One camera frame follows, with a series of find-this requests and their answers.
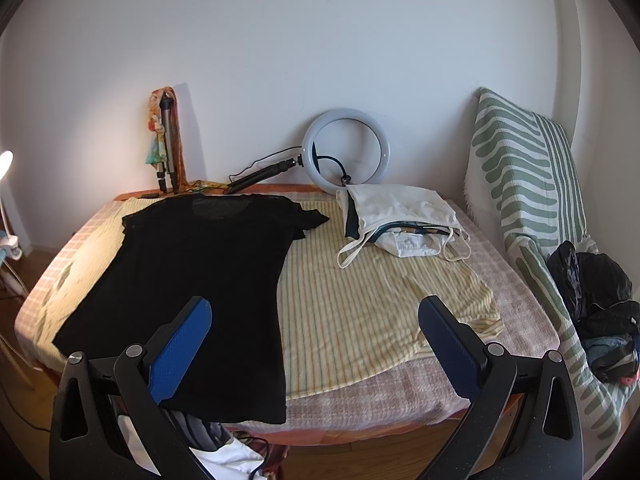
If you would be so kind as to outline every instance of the black t-shirt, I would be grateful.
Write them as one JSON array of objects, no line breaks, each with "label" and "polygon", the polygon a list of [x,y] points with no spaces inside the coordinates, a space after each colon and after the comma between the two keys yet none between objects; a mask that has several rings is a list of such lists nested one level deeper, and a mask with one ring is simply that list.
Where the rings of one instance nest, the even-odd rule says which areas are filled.
[{"label": "black t-shirt", "polygon": [[286,421],[276,288],[293,240],[328,218],[283,196],[168,198],[123,218],[116,257],[53,343],[119,355],[145,344],[192,296],[212,325],[166,408],[203,420]]}]

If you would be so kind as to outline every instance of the wooden leg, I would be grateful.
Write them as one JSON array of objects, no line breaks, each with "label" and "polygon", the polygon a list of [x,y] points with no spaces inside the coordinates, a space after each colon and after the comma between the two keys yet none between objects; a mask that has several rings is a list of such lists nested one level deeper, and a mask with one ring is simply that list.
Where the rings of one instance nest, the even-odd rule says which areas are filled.
[{"label": "wooden leg", "polygon": [[6,342],[6,340],[4,339],[4,336],[2,336],[1,334],[0,334],[0,350],[2,351],[4,356],[8,359],[11,366],[14,367],[14,370],[20,376],[20,378],[27,384],[28,387],[30,387],[31,390],[35,390],[35,387],[33,386],[33,383],[31,382],[30,378],[27,376],[26,373],[24,373],[24,370],[20,368],[18,361],[15,360],[14,355],[9,350],[9,344]]}]

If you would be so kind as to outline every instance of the white bag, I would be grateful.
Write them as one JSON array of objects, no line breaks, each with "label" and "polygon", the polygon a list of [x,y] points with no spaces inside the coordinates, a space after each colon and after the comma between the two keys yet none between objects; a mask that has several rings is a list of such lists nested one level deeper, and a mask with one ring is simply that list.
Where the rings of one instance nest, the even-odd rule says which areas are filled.
[{"label": "white bag", "polygon": [[[349,196],[353,199],[358,215],[360,237],[346,244],[338,252],[338,265],[342,269],[355,259],[364,244],[380,228],[393,222],[410,222],[417,226],[437,228],[447,233],[416,234],[392,227],[379,234],[375,243],[394,256],[404,258],[442,254],[450,261],[465,260],[471,256],[471,248],[467,243],[469,234],[458,222],[456,212],[435,191],[399,184],[347,186],[336,194],[338,204],[342,208],[345,226],[349,212]],[[465,243],[468,254],[449,258],[444,249],[456,236]],[[340,255],[351,250],[353,252],[341,261]]]}]

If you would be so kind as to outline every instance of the lamp head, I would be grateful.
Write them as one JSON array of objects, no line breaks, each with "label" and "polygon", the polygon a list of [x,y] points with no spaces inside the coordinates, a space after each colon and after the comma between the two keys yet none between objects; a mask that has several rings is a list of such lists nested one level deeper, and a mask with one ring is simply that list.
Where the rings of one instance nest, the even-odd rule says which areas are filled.
[{"label": "lamp head", "polygon": [[14,154],[9,150],[0,153],[0,180],[2,180],[14,160]]}]

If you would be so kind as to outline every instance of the blue gripper pad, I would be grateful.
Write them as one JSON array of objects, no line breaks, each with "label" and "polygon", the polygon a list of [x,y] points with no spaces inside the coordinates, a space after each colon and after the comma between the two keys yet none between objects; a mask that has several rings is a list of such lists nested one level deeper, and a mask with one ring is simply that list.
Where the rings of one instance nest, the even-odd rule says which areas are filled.
[{"label": "blue gripper pad", "polygon": [[[451,314],[447,316],[449,317],[447,320],[434,305],[435,301],[446,308],[437,296],[424,298],[418,308],[420,329],[427,338],[433,353],[436,354],[453,389],[460,397],[474,402],[480,395],[481,389],[480,365],[456,334],[452,324],[459,325],[456,327],[458,330],[471,331],[471,328],[459,323]],[[471,333],[475,338],[478,338],[473,331]]]},{"label": "blue gripper pad", "polygon": [[156,404],[174,396],[211,328],[211,305],[200,300],[149,367],[149,393]]}]

